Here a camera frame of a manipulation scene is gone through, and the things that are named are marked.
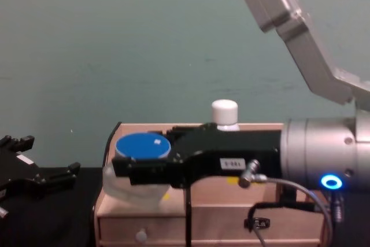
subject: clear plastic container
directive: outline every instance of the clear plastic container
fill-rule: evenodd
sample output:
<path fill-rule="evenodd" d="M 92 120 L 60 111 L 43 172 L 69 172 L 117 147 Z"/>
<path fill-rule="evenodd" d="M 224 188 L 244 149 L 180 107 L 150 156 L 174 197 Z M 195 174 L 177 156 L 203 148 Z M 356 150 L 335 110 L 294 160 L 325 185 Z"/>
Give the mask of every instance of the clear plastic container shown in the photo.
<path fill-rule="evenodd" d="M 116 156 L 130 156 L 135 159 L 164 158 L 171 150 L 168 140 L 158 134 L 129 134 L 116 143 Z M 129 178 L 118 178 L 112 163 L 103 168 L 103 189 L 106 194 L 134 205 L 156 207 L 169 185 L 135 185 Z"/>

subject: white bottle cap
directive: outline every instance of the white bottle cap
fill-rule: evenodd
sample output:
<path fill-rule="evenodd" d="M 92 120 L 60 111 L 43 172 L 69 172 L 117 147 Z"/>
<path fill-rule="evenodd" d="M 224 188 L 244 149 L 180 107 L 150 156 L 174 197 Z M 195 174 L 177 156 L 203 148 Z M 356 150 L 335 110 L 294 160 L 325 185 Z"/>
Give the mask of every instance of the white bottle cap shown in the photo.
<path fill-rule="evenodd" d="M 229 99 L 212 102 L 212 120 L 219 126 L 231 126 L 238 122 L 238 104 Z"/>

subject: white bottle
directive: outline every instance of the white bottle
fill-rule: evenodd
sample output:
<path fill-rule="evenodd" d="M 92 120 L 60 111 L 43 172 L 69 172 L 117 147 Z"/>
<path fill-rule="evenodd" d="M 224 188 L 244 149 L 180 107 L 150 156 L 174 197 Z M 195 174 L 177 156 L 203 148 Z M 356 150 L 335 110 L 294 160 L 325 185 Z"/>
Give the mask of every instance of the white bottle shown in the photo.
<path fill-rule="evenodd" d="M 239 131 L 238 104 L 230 99 L 218 99 L 212 102 L 212 120 L 219 130 Z"/>

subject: drawer knob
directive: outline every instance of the drawer knob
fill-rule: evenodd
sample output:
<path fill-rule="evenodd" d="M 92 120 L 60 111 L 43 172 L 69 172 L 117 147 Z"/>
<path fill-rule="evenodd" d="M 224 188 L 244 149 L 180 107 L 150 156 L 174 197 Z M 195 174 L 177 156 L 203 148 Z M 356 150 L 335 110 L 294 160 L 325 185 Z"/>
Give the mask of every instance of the drawer knob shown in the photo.
<path fill-rule="evenodd" d="M 145 243 L 145 241 L 148 239 L 146 230 L 142 228 L 140 231 L 136 233 L 135 238 L 136 238 L 136 241 L 138 241 L 139 243 Z"/>

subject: green wall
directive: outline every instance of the green wall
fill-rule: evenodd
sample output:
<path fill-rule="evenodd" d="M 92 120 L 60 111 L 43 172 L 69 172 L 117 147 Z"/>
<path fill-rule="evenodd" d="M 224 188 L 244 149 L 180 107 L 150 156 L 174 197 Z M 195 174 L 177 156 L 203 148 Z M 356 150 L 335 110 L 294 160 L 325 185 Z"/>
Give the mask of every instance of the green wall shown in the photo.
<path fill-rule="evenodd" d="M 301 0 L 336 63 L 370 76 L 368 0 Z M 36 136 L 42 166 L 101 165 L 118 121 L 352 115 L 309 92 L 243 0 L 0 0 L 0 132 Z"/>

